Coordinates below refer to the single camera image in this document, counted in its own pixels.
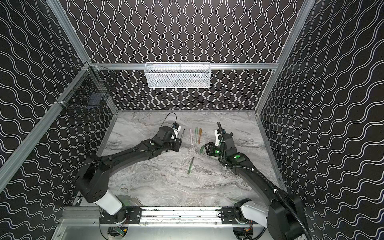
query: marble tabletop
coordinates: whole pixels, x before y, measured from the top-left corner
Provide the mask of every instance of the marble tabletop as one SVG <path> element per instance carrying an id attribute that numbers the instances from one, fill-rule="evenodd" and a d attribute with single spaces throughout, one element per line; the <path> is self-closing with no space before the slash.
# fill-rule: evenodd
<path id="1" fill-rule="evenodd" d="M 113 154 L 153 137 L 169 112 L 119 112 L 103 155 Z M 151 160 L 136 163 L 111 176 L 109 189 L 126 205 L 138 206 L 233 206 L 260 197 L 241 178 L 210 158 L 200 147 L 214 142 L 217 121 L 233 132 L 239 152 L 277 184 L 275 173 L 253 112 L 176 112 L 181 132 L 185 129 L 179 152 L 164 152 Z M 165 125 L 175 121 L 169 115 Z M 191 146 L 189 129 L 202 128 L 200 144 Z M 194 156 L 191 173 L 187 171 Z"/>

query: patterned wallpaper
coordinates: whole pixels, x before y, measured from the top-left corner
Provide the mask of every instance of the patterned wallpaper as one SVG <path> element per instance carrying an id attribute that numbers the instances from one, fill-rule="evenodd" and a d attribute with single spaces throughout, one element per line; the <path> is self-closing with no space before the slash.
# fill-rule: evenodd
<path id="1" fill-rule="evenodd" d="M 83 65 L 44 0 L 0 1 L 0 166 Z"/>
<path id="2" fill-rule="evenodd" d="M 60 0 L 93 62 L 276 62 L 303 0 Z"/>
<path id="3" fill-rule="evenodd" d="M 384 1 L 316 1 L 261 120 L 313 239 L 384 239 Z"/>
<path id="4" fill-rule="evenodd" d="M 209 88 L 149 88 L 144 71 L 120 71 L 111 96 L 118 109 L 255 110 L 271 70 L 213 70 Z"/>
<path id="5" fill-rule="evenodd" d="M 96 153 L 111 119 L 107 107 L 94 122 L 59 115 L 0 193 L 1 240 L 51 239 L 77 194 L 69 174 Z"/>

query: black wire basket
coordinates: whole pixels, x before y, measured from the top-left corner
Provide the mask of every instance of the black wire basket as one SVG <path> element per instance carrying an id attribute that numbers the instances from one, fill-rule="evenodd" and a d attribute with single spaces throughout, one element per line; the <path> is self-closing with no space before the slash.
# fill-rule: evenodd
<path id="1" fill-rule="evenodd" d="M 75 120 L 96 120 L 106 106 L 116 79 L 116 72 L 91 66 L 60 105 Z"/>

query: white mesh basket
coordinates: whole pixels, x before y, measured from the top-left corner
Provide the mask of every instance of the white mesh basket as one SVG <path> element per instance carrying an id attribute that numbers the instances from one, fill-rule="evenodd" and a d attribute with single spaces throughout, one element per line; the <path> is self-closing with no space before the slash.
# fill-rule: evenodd
<path id="1" fill-rule="evenodd" d="M 209 88 L 211 63 L 146 63 L 150 88 Z"/>

